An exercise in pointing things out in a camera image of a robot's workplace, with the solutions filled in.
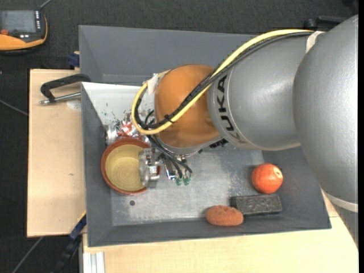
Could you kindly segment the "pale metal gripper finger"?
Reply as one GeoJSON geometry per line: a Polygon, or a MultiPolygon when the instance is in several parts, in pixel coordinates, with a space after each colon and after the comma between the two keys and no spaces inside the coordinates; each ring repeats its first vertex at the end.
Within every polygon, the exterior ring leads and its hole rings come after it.
{"type": "Polygon", "coordinates": [[[142,165],[154,166],[156,162],[156,153],[154,148],[144,148],[139,152],[139,162],[142,165]]]}
{"type": "Polygon", "coordinates": [[[140,181],[146,188],[156,188],[160,179],[160,166],[139,166],[140,181]]]}

